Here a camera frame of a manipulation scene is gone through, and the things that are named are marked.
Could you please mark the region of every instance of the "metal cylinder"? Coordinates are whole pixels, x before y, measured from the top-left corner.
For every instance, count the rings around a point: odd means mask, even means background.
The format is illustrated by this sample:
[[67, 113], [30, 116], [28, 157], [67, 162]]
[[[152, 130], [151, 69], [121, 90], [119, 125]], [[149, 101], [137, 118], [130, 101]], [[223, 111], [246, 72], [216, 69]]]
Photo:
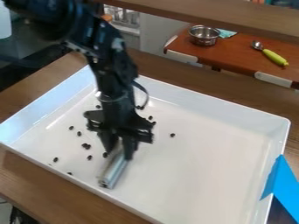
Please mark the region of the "metal cylinder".
[[99, 184], [102, 187], [113, 189], [116, 182], [126, 168], [128, 160], [124, 157], [123, 150], [119, 150], [109, 161], [108, 166], [100, 175]]

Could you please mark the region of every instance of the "stainless steel bowl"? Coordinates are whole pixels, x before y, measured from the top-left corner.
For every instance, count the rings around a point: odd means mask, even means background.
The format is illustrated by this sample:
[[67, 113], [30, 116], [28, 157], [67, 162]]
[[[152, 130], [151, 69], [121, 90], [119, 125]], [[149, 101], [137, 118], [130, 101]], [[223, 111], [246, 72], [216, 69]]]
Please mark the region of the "stainless steel bowl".
[[220, 32], [212, 27], [194, 25], [189, 30], [191, 42], [197, 46], [213, 46], [216, 44]]

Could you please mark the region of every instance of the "blue cloth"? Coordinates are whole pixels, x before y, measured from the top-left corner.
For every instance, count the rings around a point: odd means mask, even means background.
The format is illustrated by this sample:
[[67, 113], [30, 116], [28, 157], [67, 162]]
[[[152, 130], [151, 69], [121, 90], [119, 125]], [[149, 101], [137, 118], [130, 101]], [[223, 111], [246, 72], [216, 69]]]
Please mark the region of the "blue cloth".
[[299, 223], [299, 184], [287, 160], [280, 155], [268, 176], [261, 200], [272, 193]]
[[233, 35], [237, 34], [236, 31], [227, 31], [227, 30], [222, 30], [222, 29], [217, 29], [220, 32], [220, 37], [222, 39], [228, 39], [232, 37]]

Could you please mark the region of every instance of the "white container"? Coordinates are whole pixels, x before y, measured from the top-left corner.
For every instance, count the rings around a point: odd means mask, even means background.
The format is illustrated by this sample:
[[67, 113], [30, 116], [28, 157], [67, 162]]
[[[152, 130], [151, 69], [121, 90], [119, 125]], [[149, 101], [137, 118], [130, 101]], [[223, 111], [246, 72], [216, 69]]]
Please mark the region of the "white container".
[[0, 39], [6, 39], [11, 35], [10, 11], [0, 1]]
[[[137, 81], [150, 93], [138, 113], [157, 121], [155, 141], [140, 144], [113, 190], [99, 187], [104, 149], [83, 118], [99, 104], [88, 66], [3, 122], [0, 144], [153, 223], [267, 223], [273, 194], [261, 195], [284, 151], [289, 120], [146, 77]], [[137, 102], [143, 97], [136, 91]]]

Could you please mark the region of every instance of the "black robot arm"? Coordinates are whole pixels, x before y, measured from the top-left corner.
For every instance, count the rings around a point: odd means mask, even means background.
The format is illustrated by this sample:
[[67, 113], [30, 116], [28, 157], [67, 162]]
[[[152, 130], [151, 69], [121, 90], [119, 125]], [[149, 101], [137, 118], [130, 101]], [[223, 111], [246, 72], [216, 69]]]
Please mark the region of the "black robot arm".
[[66, 41], [82, 52], [101, 92], [101, 110], [85, 112], [87, 128], [96, 131], [108, 155], [122, 141], [130, 160], [140, 142], [152, 143], [153, 124], [136, 113], [133, 86], [137, 67], [128, 56], [121, 34], [75, 0], [4, 0], [13, 11], [31, 18], [32, 28], [49, 41]]

